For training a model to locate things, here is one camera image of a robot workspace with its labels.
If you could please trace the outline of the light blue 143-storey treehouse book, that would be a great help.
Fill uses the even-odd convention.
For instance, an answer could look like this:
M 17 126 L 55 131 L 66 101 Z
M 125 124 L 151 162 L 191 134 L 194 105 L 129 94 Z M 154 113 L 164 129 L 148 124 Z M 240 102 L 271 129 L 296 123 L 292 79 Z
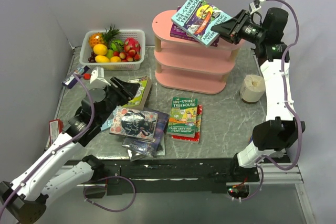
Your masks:
M 171 21 L 197 42 L 209 47 L 219 37 L 211 28 L 231 18 L 206 0 L 187 0 Z

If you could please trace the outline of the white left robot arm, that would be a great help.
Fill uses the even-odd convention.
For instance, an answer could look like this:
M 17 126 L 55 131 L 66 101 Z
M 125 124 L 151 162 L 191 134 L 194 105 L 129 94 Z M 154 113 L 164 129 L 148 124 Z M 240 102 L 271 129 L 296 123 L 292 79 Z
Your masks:
M 1 211 L 8 210 L 20 223 L 34 223 L 53 200 L 84 182 L 98 183 L 104 163 L 93 155 L 57 176 L 61 167 L 100 133 L 103 123 L 118 106 L 131 101 L 139 84 L 112 77 L 104 88 L 86 91 L 74 117 L 52 146 L 12 182 L 1 182 Z

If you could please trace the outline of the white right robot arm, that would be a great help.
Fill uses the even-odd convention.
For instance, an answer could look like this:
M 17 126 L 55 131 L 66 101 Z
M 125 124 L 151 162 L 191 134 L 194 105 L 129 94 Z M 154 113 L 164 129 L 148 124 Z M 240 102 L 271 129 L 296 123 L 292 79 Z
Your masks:
M 268 9 L 260 25 L 253 15 L 241 10 L 235 17 L 211 28 L 231 44 L 242 39 L 255 45 L 255 55 L 265 82 L 267 115 L 265 122 L 254 127 L 248 146 L 235 154 L 230 177 L 241 181 L 264 158 L 300 143 L 305 123 L 293 108 L 289 85 L 289 52 L 282 42 L 288 12 L 273 7 Z

